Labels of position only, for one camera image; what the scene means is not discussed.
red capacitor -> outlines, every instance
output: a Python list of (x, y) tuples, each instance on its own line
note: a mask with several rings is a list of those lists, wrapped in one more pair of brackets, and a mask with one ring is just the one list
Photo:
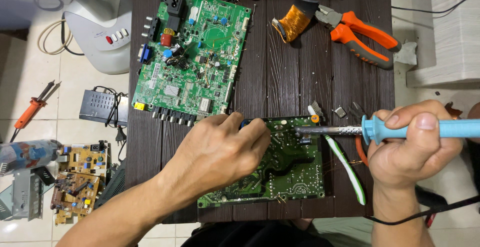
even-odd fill
[(170, 34), (162, 34), (160, 38), (160, 44), (166, 47), (171, 47), (172, 45), (172, 36)]

yellow connector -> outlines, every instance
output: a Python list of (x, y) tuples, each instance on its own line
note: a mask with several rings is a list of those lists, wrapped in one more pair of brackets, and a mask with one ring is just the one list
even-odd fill
[(136, 102), (133, 108), (138, 110), (145, 110), (145, 103)]

screwdriver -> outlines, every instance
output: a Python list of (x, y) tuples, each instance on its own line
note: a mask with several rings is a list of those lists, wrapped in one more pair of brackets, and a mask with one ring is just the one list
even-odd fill
[(49, 82), (45, 89), (42, 91), (42, 93), (39, 95), (39, 97), (32, 97), (30, 101), (30, 106), (23, 112), (21, 117), (17, 120), (15, 123), (15, 132), (10, 140), (10, 143), (12, 143), (15, 139), (16, 133), (19, 129), (25, 128), (25, 125), (32, 119), (33, 115), (35, 112), (37, 112), (38, 109), (41, 107), (44, 107), (47, 103), (43, 99), (47, 93), (52, 89), (53, 85), (55, 84), (55, 80), (52, 82)]
[[(480, 138), (480, 119), (439, 121), (441, 138)], [(391, 130), (385, 127), (385, 122), (373, 116), (367, 120), (363, 116), (361, 126), (304, 126), (295, 127), (299, 134), (312, 135), (363, 135), (367, 145), (375, 140), (378, 145), (384, 139), (404, 139), (407, 137), (407, 127)]]

blue soldering iron handle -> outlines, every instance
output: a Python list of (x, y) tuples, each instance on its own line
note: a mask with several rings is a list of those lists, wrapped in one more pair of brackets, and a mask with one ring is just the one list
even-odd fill
[[(384, 139), (404, 139), (407, 137), (407, 128), (391, 130), (385, 127), (385, 122), (376, 116), (361, 121), (363, 139), (367, 145), (375, 140), (378, 145)], [(480, 119), (440, 121), (441, 138), (480, 138)]]

orange pliers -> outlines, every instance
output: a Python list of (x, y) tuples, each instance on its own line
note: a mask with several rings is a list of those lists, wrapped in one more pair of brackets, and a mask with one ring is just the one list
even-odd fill
[(393, 60), (367, 47), (353, 32), (377, 41), (391, 52), (399, 52), (402, 44), (390, 34), (373, 24), (358, 19), (353, 11), (342, 14), (326, 6), (318, 5), (315, 17), (326, 28), (330, 29), (332, 41), (345, 44), (357, 58), (381, 69), (391, 70), (393, 68)]

